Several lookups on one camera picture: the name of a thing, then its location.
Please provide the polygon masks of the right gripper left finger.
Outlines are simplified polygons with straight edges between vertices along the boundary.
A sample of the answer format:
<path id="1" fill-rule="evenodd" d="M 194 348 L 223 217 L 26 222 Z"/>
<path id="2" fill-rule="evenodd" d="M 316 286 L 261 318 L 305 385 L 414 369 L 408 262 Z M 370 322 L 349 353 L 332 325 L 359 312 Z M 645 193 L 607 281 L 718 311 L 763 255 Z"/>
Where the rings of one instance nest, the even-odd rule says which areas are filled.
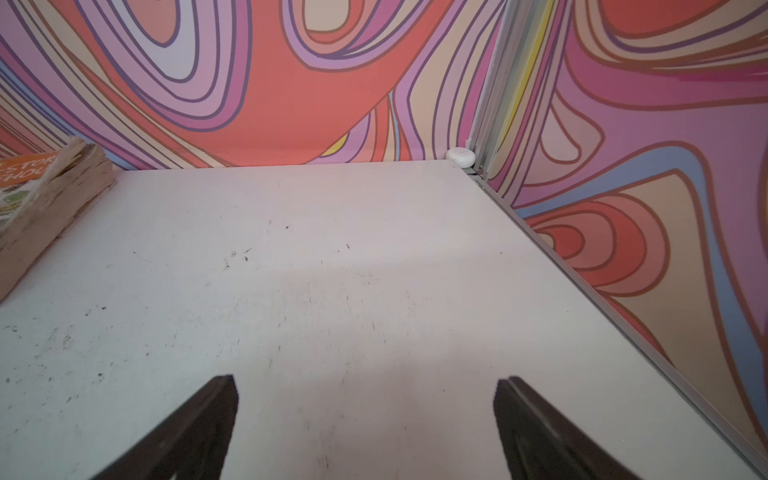
<path id="1" fill-rule="evenodd" d="M 232 375 L 211 378 L 97 479 L 218 479 L 238 411 Z"/>

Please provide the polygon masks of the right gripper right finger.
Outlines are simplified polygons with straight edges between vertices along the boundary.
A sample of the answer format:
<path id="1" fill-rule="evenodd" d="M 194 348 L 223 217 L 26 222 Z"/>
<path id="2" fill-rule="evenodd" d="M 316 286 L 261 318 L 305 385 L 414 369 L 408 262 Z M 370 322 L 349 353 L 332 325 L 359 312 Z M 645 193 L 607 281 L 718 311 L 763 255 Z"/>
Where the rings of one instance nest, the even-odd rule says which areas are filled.
<path id="1" fill-rule="evenodd" d="M 639 479 L 520 377 L 498 381 L 493 412 L 513 479 Z"/>

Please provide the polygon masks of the white corner foot cap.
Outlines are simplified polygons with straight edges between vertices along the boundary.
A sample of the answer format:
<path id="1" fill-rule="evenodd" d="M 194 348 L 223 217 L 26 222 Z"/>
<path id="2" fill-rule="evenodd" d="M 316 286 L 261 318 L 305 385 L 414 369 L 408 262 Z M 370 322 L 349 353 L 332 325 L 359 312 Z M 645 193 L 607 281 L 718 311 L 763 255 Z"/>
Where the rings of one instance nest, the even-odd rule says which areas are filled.
<path id="1" fill-rule="evenodd" d="M 472 169 L 476 163 L 476 154 L 467 148 L 454 147 L 449 149 L 445 158 L 454 162 L 462 169 Z"/>

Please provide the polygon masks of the orange treehouse book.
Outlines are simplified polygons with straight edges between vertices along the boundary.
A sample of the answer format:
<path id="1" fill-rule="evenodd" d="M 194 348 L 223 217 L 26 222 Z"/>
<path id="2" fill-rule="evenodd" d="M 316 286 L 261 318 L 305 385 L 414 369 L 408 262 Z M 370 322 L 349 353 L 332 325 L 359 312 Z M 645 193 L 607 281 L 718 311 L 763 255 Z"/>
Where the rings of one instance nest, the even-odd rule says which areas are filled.
<path id="1" fill-rule="evenodd" d="M 116 181 L 104 149 L 79 137 L 1 161 L 1 297 Z"/>

